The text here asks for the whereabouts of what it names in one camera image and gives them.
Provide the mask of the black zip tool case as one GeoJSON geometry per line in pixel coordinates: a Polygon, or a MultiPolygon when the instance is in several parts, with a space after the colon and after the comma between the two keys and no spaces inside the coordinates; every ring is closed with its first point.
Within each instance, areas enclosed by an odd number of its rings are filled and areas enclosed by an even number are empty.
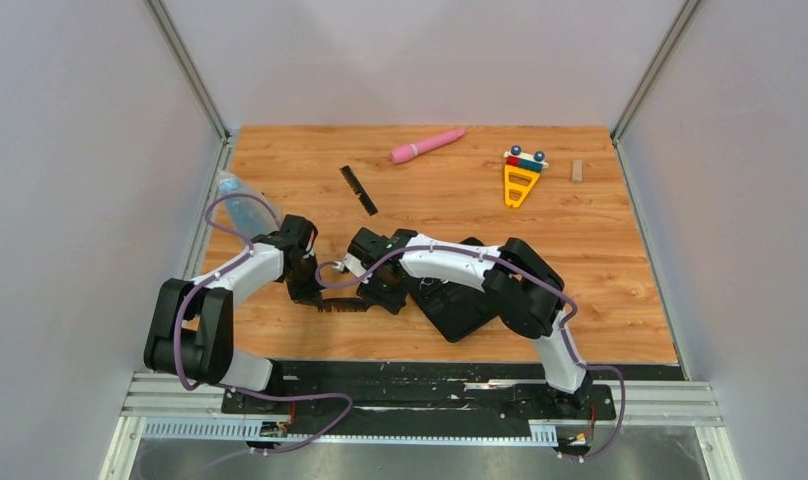
{"type": "Polygon", "coordinates": [[[497,246],[485,246],[473,237],[450,243],[424,234],[409,239],[406,246],[399,263],[413,280],[409,294],[446,341],[458,342],[497,316],[482,288],[485,272],[500,255],[497,246]],[[422,278],[443,284],[420,290],[422,278]]]}

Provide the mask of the black barber comb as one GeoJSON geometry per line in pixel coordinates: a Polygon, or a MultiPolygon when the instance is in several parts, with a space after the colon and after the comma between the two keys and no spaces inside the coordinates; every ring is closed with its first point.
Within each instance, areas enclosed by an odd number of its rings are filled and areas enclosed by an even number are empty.
{"type": "Polygon", "coordinates": [[[362,183],[360,182],[360,180],[358,179],[352,168],[346,165],[341,167],[339,171],[342,174],[343,178],[348,183],[351,190],[356,195],[358,201],[360,202],[366,213],[369,216],[376,215],[379,212],[377,206],[372,201],[367,190],[363,187],[362,183]]]}

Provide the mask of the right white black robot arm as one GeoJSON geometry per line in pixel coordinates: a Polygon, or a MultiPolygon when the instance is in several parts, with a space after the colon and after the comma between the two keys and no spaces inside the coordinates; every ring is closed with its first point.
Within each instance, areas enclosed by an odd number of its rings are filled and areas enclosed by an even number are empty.
{"type": "Polygon", "coordinates": [[[562,278],[523,240],[466,245],[406,229],[384,237],[362,228],[342,267],[363,285],[434,279],[479,292],[509,330],[531,341],[555,411],[572,418],[589,407],[591,374],[567,328],[578,305],[564,292],[562,278]]]}

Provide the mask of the silver thinning scissors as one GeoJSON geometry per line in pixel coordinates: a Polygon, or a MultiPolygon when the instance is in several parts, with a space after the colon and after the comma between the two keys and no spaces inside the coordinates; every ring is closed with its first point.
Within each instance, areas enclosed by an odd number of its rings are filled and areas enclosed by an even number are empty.
{"type": "Polygon", "coordinates": [[[443,284],[442,280],[438,280],[436,278],[422,278],[420,280],[419,289],[426,290],[431,288],[438,288],[443,284]]]}

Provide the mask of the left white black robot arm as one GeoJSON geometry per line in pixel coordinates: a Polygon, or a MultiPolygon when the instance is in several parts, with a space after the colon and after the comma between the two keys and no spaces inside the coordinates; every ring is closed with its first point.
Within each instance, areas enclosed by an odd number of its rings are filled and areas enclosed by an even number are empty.
{"type": "Polygon", "coordinates": [[[322,286],[315,278],[312,250],[316,226],[295,215],[279,229],[254,237],[218,269],[190,280],[172,278],[161,286],[145,342],[147,368],[174,374],[190,387],[198,383],[248,390],[263,413],[278,411],[286,386],[278,362],[234,345],[234,312],[271,283],[286,285],[297,304],[318,306],[322,286]]]}

